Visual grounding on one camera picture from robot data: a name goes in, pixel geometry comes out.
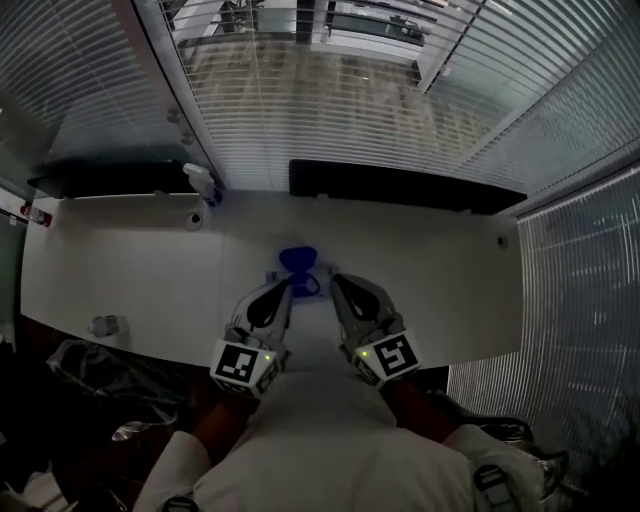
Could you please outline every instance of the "metal frame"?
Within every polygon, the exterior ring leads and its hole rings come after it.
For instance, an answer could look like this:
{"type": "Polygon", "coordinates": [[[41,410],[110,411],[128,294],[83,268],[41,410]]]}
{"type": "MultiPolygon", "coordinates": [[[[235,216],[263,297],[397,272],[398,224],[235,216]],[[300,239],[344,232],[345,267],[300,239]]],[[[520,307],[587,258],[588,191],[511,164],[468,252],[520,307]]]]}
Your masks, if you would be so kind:
{"type": "Polygon", "coordinates": [[[213,142],[191,93],[159,4],[111,0],[111,5],[138,62],[166,106],[167,122],[176,126],[177,136],[194,163],[209,168],[224,188],[225,180],[215,157],[213,142]]]}

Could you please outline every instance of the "white bottle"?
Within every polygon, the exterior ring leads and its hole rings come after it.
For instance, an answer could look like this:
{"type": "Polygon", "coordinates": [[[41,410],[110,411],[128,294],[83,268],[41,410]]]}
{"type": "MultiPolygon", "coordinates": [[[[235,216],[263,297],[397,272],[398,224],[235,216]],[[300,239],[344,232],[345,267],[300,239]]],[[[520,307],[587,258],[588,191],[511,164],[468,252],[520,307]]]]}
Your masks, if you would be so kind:
{"type": "Polygon", "coordinates": [[[212,208],[220,204],[222,194],[207,169],[195,164],[185,164],[182,170],[189,176],[189,183],[200,194],[205,203],[212,208]]]}

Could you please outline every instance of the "small white object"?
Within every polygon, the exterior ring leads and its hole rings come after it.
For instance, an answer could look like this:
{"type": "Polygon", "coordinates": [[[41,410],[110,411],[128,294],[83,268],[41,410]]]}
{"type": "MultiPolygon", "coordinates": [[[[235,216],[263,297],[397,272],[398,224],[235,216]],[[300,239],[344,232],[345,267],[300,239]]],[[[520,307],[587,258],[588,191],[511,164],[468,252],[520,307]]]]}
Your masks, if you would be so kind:
{"type": "Polygon", "coordinates": [[[420,350],[411,330],[359,347],[351,362],[376,389],[391,379],[422,367],[420,350]]]}
{"type": "Polygon", "coordinates": [[[195,164],[185,164],[182,170],[189,176],[189,183],[204,202],[211,207],[218,206],[220,201],[217,198],[216,182],[209,171],[195,164]]]}
{"type": "Polygon", "coordinates": [[[210,375],[226,391],[261,397],[280,370],[276,352],[216,341],[210,375]]]}

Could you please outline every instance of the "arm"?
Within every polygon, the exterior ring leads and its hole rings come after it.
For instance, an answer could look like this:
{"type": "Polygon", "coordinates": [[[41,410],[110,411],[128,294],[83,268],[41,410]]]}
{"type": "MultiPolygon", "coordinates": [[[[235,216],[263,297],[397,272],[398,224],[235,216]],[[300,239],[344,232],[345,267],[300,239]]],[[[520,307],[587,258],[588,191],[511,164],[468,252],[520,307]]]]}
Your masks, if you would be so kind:
{"type": "Polygon", "coordinates": [[[462,425],[433,404],[408,380],[392,380],[380,394],[396,417],[398,427],[432,441],[443,443],[462,425]]]}
{"type": "Polygon", "coordinates": [[[188,502],[196,482],[240,439],[259,403],[257,399],[221,393],[220,402],[200,421],[193,435],[176,432],[151,470],[134,512],[163,510],[172,498],[186,498],[181,502],[188,502]]]}
{"type": "Polygon", "coordinates": [[[444,444],[462,453],[471,462],[472,471],[497,466],[506,475],[507,489],[479,491],[474,485],[476,507],[485,510],[487,500],[501,502],[509,495],[521,510],[538,510],[543,490],[540,466],[522,451],[494,439],[475,425],[447,414],[409,381],[390,381],[381,390],[398,427],[444,444]]]}

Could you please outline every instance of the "strap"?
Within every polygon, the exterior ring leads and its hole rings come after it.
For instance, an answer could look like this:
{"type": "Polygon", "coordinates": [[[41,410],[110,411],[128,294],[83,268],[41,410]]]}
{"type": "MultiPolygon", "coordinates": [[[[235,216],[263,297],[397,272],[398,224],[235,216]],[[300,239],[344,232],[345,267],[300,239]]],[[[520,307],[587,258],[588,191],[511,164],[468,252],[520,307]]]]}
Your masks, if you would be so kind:
{"type": "Polygon", "coordinates": [[[478,510],[498,512],[517,512],[520,507],[513,499],[507,486],[507,475],[495,465],[481,466],[473,475],[476,486],[476,504],[478,510]]]}

